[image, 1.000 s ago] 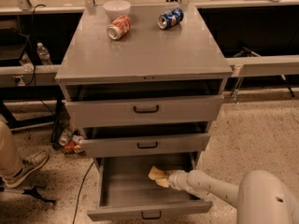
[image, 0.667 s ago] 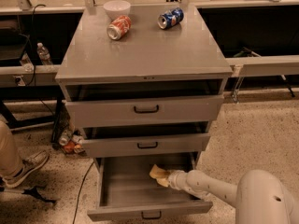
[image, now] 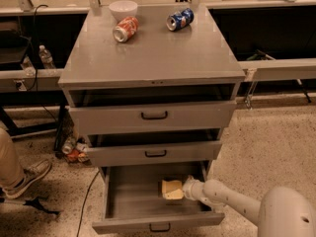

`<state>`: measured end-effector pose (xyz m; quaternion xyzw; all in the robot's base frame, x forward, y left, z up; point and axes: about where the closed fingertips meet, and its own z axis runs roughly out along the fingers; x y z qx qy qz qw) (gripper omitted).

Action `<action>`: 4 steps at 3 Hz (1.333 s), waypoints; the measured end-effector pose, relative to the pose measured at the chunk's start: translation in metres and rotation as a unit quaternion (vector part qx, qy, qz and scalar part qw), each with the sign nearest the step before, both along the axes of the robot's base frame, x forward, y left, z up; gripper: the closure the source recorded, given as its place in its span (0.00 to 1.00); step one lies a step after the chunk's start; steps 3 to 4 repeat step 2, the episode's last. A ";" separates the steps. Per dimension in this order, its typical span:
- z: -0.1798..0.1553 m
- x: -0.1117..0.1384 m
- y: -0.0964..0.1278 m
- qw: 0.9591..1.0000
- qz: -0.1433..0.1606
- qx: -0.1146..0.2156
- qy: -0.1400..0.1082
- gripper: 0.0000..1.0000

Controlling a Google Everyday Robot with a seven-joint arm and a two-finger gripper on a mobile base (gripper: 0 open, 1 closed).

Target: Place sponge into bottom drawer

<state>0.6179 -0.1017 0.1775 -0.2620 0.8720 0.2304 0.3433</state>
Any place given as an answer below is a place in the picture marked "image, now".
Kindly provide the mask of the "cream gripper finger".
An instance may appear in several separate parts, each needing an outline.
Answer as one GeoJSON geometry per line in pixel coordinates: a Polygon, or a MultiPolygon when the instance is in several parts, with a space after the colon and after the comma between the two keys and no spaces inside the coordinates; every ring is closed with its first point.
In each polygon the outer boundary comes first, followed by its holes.
{"type": "Polygon", "coordinates": [[[163,198],[167,200],[178,200],[184,197],[183,191],[180,189],[173,190],[163,194],[163,198]]]}

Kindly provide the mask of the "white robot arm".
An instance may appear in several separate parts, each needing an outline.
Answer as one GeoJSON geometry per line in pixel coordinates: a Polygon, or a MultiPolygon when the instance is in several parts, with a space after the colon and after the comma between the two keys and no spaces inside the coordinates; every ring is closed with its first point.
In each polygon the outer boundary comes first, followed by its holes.
{"type": "Polygon", "coordinates": [[[258,201],[217,180],[201,182],[188,176],[184,182],[162,181],[161,191],[164,199],[187,198],[209,207],[228,205],[257,226],[258,237],[316,237],[315,208],[287,187],[274,187],[258,201]]]}

